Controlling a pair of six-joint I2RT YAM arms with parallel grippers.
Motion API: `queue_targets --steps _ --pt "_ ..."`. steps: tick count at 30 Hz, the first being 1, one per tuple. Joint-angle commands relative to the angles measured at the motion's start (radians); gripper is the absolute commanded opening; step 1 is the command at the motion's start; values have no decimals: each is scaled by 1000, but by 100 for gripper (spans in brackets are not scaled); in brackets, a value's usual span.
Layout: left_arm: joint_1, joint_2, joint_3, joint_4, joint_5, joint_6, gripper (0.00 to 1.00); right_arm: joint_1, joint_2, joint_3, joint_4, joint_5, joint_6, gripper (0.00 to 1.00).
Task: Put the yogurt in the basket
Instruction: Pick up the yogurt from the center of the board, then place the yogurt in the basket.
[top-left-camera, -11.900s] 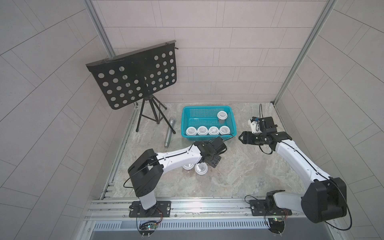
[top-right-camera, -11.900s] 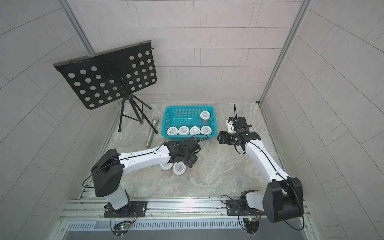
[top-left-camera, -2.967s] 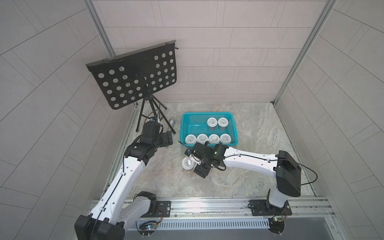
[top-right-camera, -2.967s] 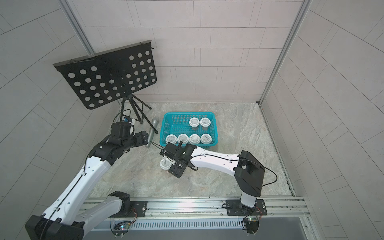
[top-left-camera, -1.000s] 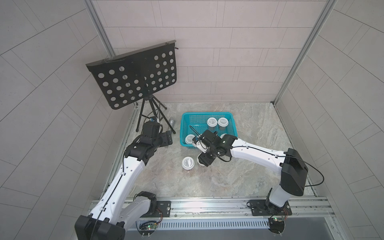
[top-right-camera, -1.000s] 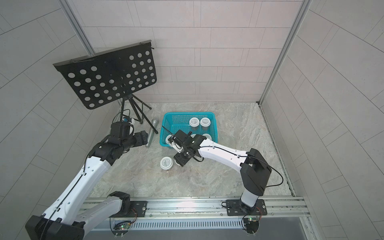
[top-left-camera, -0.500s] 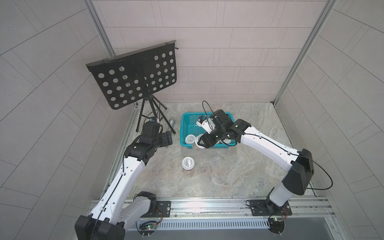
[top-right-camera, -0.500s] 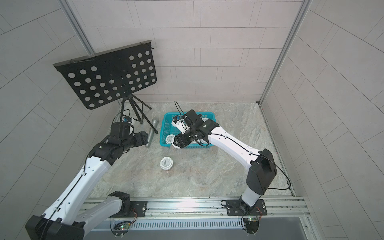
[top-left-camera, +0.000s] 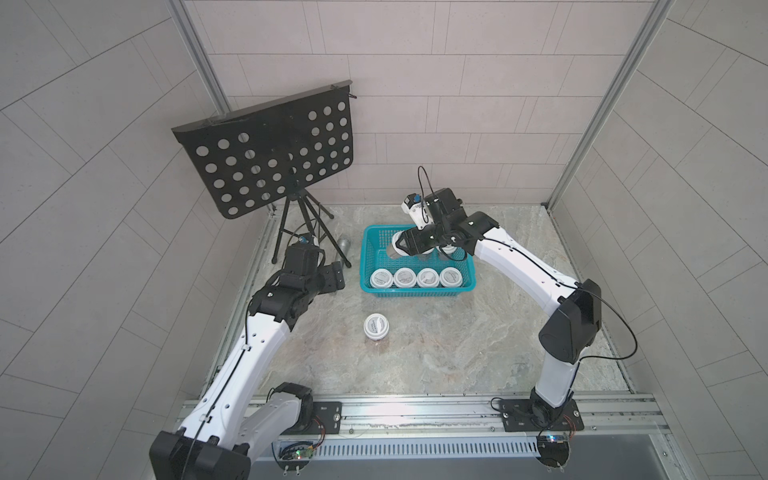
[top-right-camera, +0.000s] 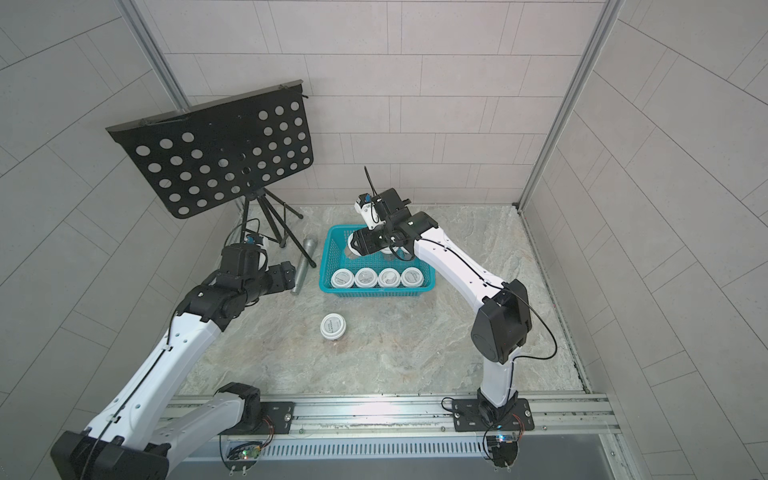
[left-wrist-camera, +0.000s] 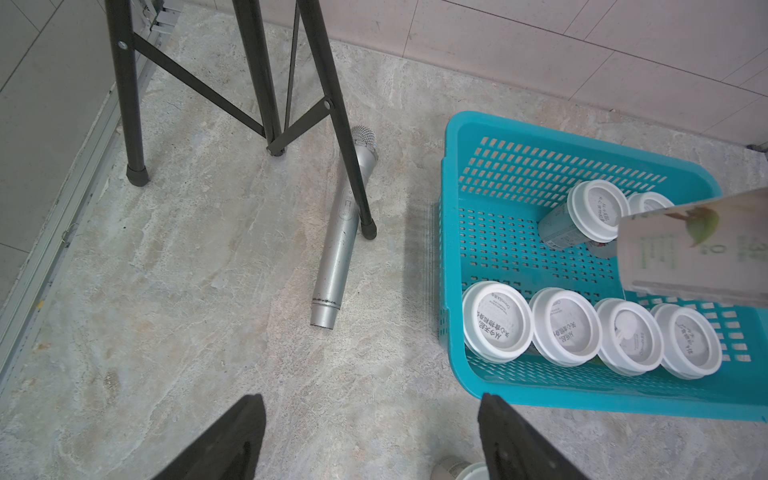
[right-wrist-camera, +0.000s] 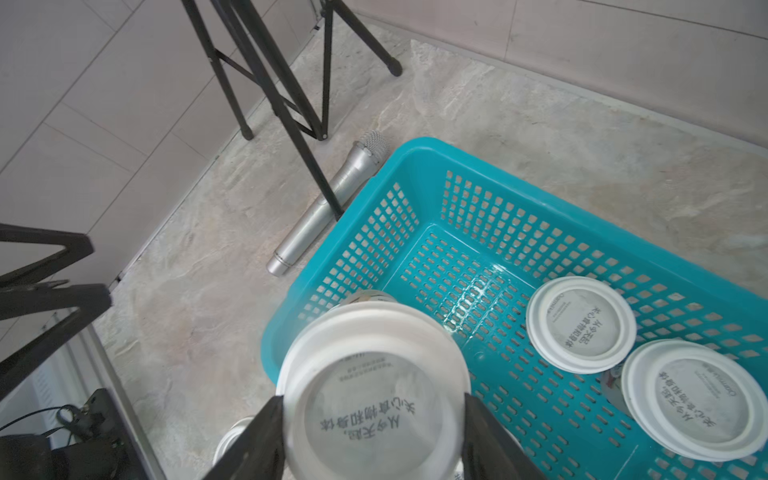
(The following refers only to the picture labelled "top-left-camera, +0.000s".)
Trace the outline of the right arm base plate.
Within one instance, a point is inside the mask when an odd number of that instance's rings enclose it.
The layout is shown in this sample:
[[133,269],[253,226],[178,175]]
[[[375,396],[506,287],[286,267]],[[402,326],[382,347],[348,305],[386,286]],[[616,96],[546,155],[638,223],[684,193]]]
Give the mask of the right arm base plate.
[[504,430],[508,433],[578,432],[585,429],[578,405],[572,397],[569,397],[563,406],[557,408],[539,400],[501,397],[492,398],[490,406],[501,417]]

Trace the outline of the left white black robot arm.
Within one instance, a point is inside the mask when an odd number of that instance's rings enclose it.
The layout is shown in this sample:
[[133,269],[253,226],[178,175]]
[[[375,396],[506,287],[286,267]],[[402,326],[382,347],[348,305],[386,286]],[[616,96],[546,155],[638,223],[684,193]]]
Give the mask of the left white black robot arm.
[[270,363],[316,296],[345,286],[340,262],[322,248],[296,243],[282,268],[251,298],[243,330],[219,373],[174,432],[162,431],[149,450],[157,479],[246,479],[253,463],[286,431],[315,420],[310,388],[285,382],[265,405],[246,410]]

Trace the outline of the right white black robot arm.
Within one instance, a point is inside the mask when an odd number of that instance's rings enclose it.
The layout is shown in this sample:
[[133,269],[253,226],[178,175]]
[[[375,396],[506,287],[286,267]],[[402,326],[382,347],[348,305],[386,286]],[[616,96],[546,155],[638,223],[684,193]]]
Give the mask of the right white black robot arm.
[[414,226],[396,234],[389,252],[416,256],[454,246],[486,262],[522,288],[549,316],[539,332],[545,351],[532,400],[551,409],[567,403],[585,349],[601,328],[600,288],[545,264],[483,212],[468,215],[449,188],[405,197],[401,208]]

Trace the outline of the teal plastic basket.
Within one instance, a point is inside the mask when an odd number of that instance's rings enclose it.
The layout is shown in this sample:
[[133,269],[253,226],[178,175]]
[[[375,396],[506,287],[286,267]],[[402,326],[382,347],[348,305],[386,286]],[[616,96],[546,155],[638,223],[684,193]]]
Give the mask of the teal plastic basket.
[[[408,225],[370,225],[365,228],[361,243],[360,258],[360,287],[366,292],[380,298],[388,297],[439,297],[456,296],[470,292],[476,286],[476,269],[474,260],[463,250],[459,249],[450,258],[442,256],[437,250],[425,258],[418,256],[398,257],[392,259],[387,254],[393,236],[408,229]],[[438,275],[446,268],[455,268],[461,273],[461,282],[457,286],[443,286],[440,282],[435,287],[421,287],[415,283],[410,288],[398,287],[395,284],[388,288],[375,287],[371,276],[375,271],[384,269],[395,275],[401,268],[408,268],[419,274],[426,268],[431,268]]]

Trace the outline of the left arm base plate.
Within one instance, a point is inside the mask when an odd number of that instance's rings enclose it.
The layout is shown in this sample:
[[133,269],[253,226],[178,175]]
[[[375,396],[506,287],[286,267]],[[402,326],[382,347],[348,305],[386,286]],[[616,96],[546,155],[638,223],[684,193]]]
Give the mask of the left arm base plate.
[[315,401],[312,416],[302,428],[292,435],[319,437],[322,433],[338,434],[343,413],[343,403],[339,401]]

